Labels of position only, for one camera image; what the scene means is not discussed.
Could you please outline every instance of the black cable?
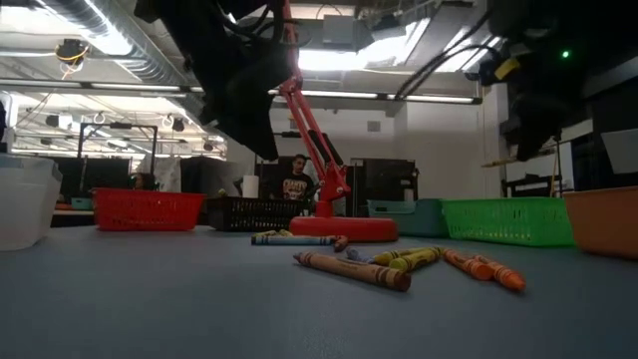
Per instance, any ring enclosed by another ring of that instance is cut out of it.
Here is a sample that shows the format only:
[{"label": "black cable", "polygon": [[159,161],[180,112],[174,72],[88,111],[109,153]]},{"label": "black cable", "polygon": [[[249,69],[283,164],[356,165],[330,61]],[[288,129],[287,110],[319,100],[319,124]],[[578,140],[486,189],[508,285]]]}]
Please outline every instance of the black cable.
[{"label": "black cable", "polygon": [[407,96],[414,94],[415,91],[417,91],[421,87],[421,85],[423,85],[423,83],[426,82],[426,80],[428,80],[428,78],[430,78],[430,76],[432,76],[432,74],[434,74],[435,71],[437,71],[437,69],[440,68],[447,60],[460,54],[461,52],[465,52],[467,50],[474,50],[474,49],[488,50],[494,58],[497,58],[499,56],[498,51],[495,48],[492,48],[488,45],[480,45],[480,44],[467,45],[464,48],[457,50],[451,53],[450,55],[445,56],[442,59],[439,59],[437,63],[433,64],[427,70],[425,74],[423,74],[419,79],[416,80],[416,83],[410,84],[410,87],[408,88],[408,90],[405,91],[406,95],[402,95],[401,97],[399,97],[399,95],[396,95],[395,99],[398,101],[405,100]]},{"label": "black cable", "polygon": [[252,24],[242,26],[242,28],[244,28],[247,31],[257,30],[261,26],[261,24],[263,24],[263,22],[266,20],[266,17],[268,16],[268,12],[270,12],[270,4],[266,5],[266,8],[263,9],[263,12],[261,13],[257,21],[255,21]]},{"label": "black cable", "polygon": [[283,0],[273,0],[274,9],[272,10],[273,24],[274,28],[272,30],[272,37],[270,38],[270,42],[278,43],[281,41],[283,37]]},{"label": "black cable", "polygon": [[[456,46],[461,44],[463,41],[467,40],[476,31],[478,31],[479,28],[489,19],[492,12],[493,12],[493,6],[487,9],[487,11],[485,11],[485,13],[480,17],[480,19],[478,19],[478,21],[460,39],[458,39],[458,41],[455,44],[450,46],[448,50],[442,51],[439,55],[435,56],[426,65],[424,65],[421,69],[419,69],[414,74],[412,74],[410,78],[406,80],[406,82],[404,82],[403,85],[401,85],[401,87],[397,91],[397,94],[395,95],[395,100],[402,101],[406,98],[406,96],[412,95],[412,93],[416,91],[416,88],[412,86],[412,84],[415,81],[419,81],[419,79],[423,76],[423,74],[426,73],[426,71],[428,71],[428,69],[430,69],[433,65],[439,63],[441,59],[448,56],[449,52],[452,51]],[[408,88],[410,88],[412,92],[406,92],[406,89]]]},{"label": "black cable", "polygon": [[[232,21],[230,21],[230,19],[228,19],[223,12],[221,11],[221,8],[219,8],[219,5],[216,3],[211,3],[210,4],[210,10],[212,11],[213,15],[215,16],[215,18],[220,21],[223,26],[225,26],[228,30],[234,32],[237,35],[240,36],[244,36],[246,38],[248,38],[250,41],[253,42],[269,42],[268,39],[262,38],[261,36],[259,36],[259,34],[263,33],[266,29],[273,27],[275,28],[275,30],[273,30],[273,36],[271,38],[272,41],[274,41],[275,43],[280,42],[281,37],[283,36],[283,25],[284,23],[293,23],[296,25],[299,25],[298,22],[295,22],[292,19],[284,19],[283,18],[283,7],[281,7],[281,10],[279,11],[275,11],[272,10],[273,14],[274,14],[274,20],[270,23],[266,23],[265,25],[261,26],[261,28],[259,30],[257,30],[257,32],[253,32],[250,31],[248,29],[246,29],[245,27],[239,26],[235,23],[233,23]],[[281,29],[281,35],[279,35],[277,37],[277,31],[278,29]],[[302,47],[307,45],[308,43],[310,43],[310,41],[312,41],[312,38],[310,38],[308,41],[306,41],[305,43],[298,43],[298,44],[281,44],[282,46],[287,46],[287,47],[293,47],[293,48],[298,48],[298,47]]]},{"label": "black cable", "polygon": [[339,15],[343,16],[343,13],[341,12],[341,10],[339,10],[338,7],[330,4],[330,3],[325,3],[322,4],[321,6],[319,6],[319,10],[317,10],[317,15],[315,15],[315,20],[319,19],[319,14],[321,14],[321,10],[323,10],[323,8],[325,8],[326,6],[330,6],[331,8],[337,10],[337,12],[339,13]]}]

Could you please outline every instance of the man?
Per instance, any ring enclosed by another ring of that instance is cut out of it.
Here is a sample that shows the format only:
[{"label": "man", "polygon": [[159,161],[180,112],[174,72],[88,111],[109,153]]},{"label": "man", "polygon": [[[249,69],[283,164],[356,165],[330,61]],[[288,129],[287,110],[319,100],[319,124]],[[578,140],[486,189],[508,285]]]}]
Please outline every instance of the man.
[{"label": "man", "polygon": [[303,172],[306,166],[306,157],[297,155],[292,160],[292,173],[285,174],[275,183],[273,189],[274,198],[299,200],[314,186],[312,179]]}]

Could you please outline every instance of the wall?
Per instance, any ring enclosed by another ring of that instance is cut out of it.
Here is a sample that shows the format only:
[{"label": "wall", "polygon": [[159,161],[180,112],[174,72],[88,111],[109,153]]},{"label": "wall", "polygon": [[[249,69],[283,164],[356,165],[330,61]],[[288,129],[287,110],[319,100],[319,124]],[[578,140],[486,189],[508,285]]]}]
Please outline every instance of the wall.
[{"label": "wall", "polygon": [[395,119],[395,152],[416,161],[419,197],[500,196],[500,169],[481,165],[503,157],[498,124],[506,108],[503,87],[486,93],[481,106],[409,103],[402,109]]},{"label": "wall", "polygon": [[[273,109],[270,111],[270,123],[275,133],[291,130],[290,111]],[[379,158],[393,159],[394,119],[387,118],[383,111],[340,110],[336,114],[330,110],[313,110],[313,115],[321,130],[328,134],[335,149],[348,165],[351,159]],[[368,133],[368,121],[379,121],[381,132]],[[280,156],[307,155],[301,139],[282,139],[275,137]],[[229,140],[226,159],[243,164],[247,172],[253,171],[254,153],[239,143]]]}]

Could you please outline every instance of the orange plastic bin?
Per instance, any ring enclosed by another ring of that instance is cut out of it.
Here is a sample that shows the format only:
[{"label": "orange plastic bin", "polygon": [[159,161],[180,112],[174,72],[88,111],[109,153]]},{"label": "orange plastic bin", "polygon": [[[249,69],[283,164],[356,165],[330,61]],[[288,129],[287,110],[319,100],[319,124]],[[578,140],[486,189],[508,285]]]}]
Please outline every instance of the orange plastic bin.
[{"label": "orange plastic bin", "polygon": [[566,193],[565,203],[582,250],[638,259],[638,186]]}]

